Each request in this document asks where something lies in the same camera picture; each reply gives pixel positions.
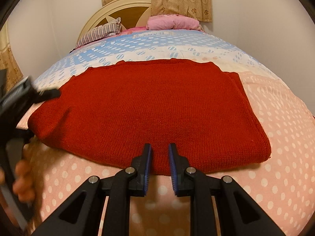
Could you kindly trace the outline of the left hand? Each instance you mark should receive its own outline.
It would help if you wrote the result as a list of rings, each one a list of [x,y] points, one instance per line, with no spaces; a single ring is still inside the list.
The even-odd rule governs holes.
[[[17,179],[13,184],[13,193],[22,203],[33,202],[35,199],[34,180],[32,168],[27,160],[20,160],[15,169]]]

